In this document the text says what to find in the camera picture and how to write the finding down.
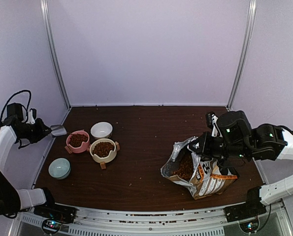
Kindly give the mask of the pet food bag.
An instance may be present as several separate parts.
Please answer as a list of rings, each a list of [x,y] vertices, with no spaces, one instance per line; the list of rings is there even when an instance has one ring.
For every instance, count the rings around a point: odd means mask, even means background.
[[[190,150],[190,137],[175,142],[168,161],[161,167],[161,175],[175,184],[188,189],[193,199],[198,200],[215,194],[222,194],[239,179],[234,167],[225,167],[215,158],[204,160],[201,154]]]

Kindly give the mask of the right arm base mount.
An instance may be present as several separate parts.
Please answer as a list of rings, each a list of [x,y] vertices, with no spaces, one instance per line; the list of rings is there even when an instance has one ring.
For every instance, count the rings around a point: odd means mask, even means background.
[[[266,206],[260,201],[260,186],[248,190],[245,203],[224,208],[227,222],[239,221],[239,227],[244,233],[257,233],[263,228],[259,216],[266,213]]]

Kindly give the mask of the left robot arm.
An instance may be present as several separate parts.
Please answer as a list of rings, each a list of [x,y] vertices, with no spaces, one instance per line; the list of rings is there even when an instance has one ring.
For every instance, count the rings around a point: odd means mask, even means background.
[[[42,119],[36,118],[36,110],[30,109],[23,115],[24,106],[20,103],[6,105],[3,111],[7,113],[0,121],[0,215],[15,218],[15,215],[25,209],[40,206],[40,210],[48,218],[55,218],[60,213],[54,197],[48,188],[16,189],[4,174],[4,168],[12,146],[21,143],[23,139],[34,144],[51,133]]]

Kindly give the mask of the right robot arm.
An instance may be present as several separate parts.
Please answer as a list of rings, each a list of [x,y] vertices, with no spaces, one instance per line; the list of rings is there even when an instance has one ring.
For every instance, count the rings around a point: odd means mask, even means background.
[[[231,111],[217,117],[206,115],[212,132],[204,132],[187,144],[201,160],[215,159],[221,174],[232,177],[228,158],[251,160],[293,160],[293,131],[283,125],[264,123],[252,128],[243,111]]]

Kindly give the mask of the metal food scoop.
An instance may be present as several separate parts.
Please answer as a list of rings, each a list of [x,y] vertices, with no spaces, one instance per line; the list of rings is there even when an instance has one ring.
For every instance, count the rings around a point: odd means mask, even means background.
[[[59,125],[59,124],[51,125],[50,129],[51,129],[51,135],[53,138],[64,136],[67,134],[67,131],[63,125]]]

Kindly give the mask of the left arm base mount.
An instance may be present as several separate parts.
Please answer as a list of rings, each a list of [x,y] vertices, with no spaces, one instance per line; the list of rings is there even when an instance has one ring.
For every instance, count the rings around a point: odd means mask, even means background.
[[[46,202],[34,207],[33,213],[44,218],[41,223],[41,229],[47,235],[53,236],[60,231],[63,224],[74,222],[77,209],[55,203],[50,190],[46,187],[41,189],[45,194]]]

